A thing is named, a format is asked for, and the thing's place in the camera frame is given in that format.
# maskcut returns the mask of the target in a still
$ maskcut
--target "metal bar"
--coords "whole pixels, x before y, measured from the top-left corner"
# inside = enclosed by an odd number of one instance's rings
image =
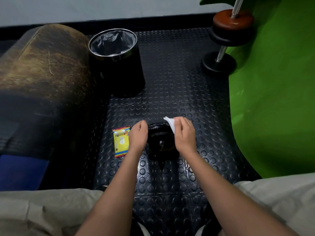
[[[232,15],[231,18],[234,19],[237,17],[237,14],[239,13],[239,10],[241,9],[242,3],[244,0],[236,0],[234,7],[233,7],[233,11],[232,11]]]
[[[215,59],[216,62],[218,62],[218,63],[221,62],[221,60],[223,59],[223,56],[225,54],[226,49],[227,49],[227,46],[221,46],[218,57]]]

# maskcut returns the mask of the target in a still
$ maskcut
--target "blue fabric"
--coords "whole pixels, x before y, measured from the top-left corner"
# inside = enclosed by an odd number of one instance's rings
[[[0,156],[0,191],[37,190],[48,161],[24,156]]]

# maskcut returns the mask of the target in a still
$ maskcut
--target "stainless steel rim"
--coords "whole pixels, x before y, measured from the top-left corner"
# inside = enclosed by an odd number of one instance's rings
[[[92,43],[92,41],[93,41],[96,37],[98,37],[99,35],[101,35],[101,34],[103,34],[103,33],[106,33],[106,32],[109,32],[109,31],[114,31],[114,30],[127,31],[127,32],[133,34],[133,35],[136,37],[136,41],[135,41],[135,43],[132,45],[132,47],[131,47],[130,49],[128,49],[128,50],[126,50],[126,51],[124,51],[124,52],[122,52],[122,53],[120,53],[120,54],[113,55],[113,56],[109,56],[109,55],[99,55],[99,54],[97,54],[97,53],[95,53],[95,52],[93,52],[93,51],[91,50],[91,43]],[[130,55],[132,55],[132,54],[133,54],[133,50],[136,50],[136,47],[138,46],[137,44],[138,44],[138,37],[137,37],[137,35],[136,35],[134,32],[132,32],[132,31],[130,31],[130,30],[127,30],[127,29],[114,28],[114,29],[104,30],[104,31],[102,31],[102,32],[100,32],[100,33],[94,35],[94,36],[90,39],[90,41],[89,41],[89,51],[90,51],[90,53],[92,53],[97,59],[100,59],[100,60],[112,59],[112,61],[119,61],[119,60],[121,60],[121,59],[125,59],[125,58],[129,57]]]

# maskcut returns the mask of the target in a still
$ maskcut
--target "metal rim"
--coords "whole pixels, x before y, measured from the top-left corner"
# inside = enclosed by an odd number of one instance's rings
[[[127,31],[127,32],[133,34],[133,35],[136,37],[135,43],[134,43],[134,44],[132,45],[132,47],[129,48],[128,50],[126,50],[126,51],[124,51],[124,52],[122,52],[122,53],[120,53],[120,54],[117,54],[117,55],[112,55],[112,56],[109,56],[109,55],[99,55],[99,54],[93,52],[93,51],[91,50],[91,42],[92,42],[96,37],[98,37],[99,35],[101,35],[101,34],[103,34],[103,33],[105,33],[105,32],[113,31],[113,30],[123,30],[123,31]],[[89,51],[90,51],[93,55],[96,55],[96,56],[101,57],[101,58],[112,58],[112,59],[116,59],[118,56],[124,55],[126,52],[131,51],[131,50],[136,46],[137,43],[138,43],[138,37],[137,37],[137,35],[136,35],[134,32],[132,32],[132,31],[130,31],[130,30],[127,30],[127,29],[122,29],[122,28],[113,28],[113,29],[104,30],[104,31],[102,31],[102,32],[97,33],[96,35],[94,35],[94,36],[90,39],[90,41],[89,41]]]

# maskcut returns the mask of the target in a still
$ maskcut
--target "white tissue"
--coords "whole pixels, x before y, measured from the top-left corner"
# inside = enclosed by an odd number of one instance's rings
[[[169,123],[169,125],[171,126],[171,129],[173,131],[173,133],[175,134],[175,125],[174,125],[174,119],[172,118],[168,118],[168,117],[165,117],[163,118],[165,121],[167,121]]]

